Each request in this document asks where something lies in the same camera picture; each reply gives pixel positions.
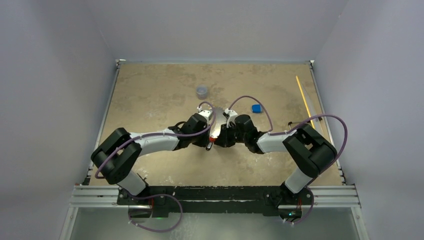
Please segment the black key tag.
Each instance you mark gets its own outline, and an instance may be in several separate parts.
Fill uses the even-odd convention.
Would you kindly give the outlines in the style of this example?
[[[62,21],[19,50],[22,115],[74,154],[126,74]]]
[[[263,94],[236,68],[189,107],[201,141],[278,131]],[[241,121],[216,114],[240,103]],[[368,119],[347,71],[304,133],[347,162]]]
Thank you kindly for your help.
[[[212,149],[212,146],[214,145],[214,143],[213,142],[209,142],[207,145],[206,145],[206,147],[205,147],[205,149],[207,150],[207,151],[210,151],[211,149]]]

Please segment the metal key organizer plate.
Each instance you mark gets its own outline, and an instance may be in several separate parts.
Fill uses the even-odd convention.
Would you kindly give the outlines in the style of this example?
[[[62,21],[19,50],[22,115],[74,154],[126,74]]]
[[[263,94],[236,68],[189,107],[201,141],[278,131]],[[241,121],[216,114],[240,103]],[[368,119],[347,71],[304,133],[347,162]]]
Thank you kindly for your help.
[[[222,125],[226,125],[227,119],[225,111],[222,107],[215,107],[215,122],[213,127],[210,128],[209,137],[215,141],[221,133]]]

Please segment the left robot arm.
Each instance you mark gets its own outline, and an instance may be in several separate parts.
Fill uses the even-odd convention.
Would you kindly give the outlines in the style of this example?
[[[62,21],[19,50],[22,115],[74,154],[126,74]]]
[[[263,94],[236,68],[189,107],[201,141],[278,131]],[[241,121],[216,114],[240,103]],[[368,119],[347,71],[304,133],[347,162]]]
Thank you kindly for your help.
[[[126,190],[130,199],[138,205],[146,203],[149,199],[148,184],[132,170],[136,160],[144,155],[177,151],[189,145],[205,147],[212,118],[211,110],[201,110],[187,121],[162,131],[131,133],[123,127],[117,128],[90,157],[97,168],[95,178],[105,179],[110,185]]]

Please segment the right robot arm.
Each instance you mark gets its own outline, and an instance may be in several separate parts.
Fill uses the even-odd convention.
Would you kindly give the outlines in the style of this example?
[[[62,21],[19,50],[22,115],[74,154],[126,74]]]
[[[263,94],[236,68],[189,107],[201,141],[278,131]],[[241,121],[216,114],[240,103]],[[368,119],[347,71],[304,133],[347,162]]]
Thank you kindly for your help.
[[[291,132],[271,134],[259,131],[251,117],[239,115],[233,122],[220,126],[214,144],[230,148],[244,144],[254,154],[287,152],[296,164],[292,174],[281,184],[280,196],[288,204],[300,198],[304,189],[336,159],[335,147],[311,125],[304,123]]]

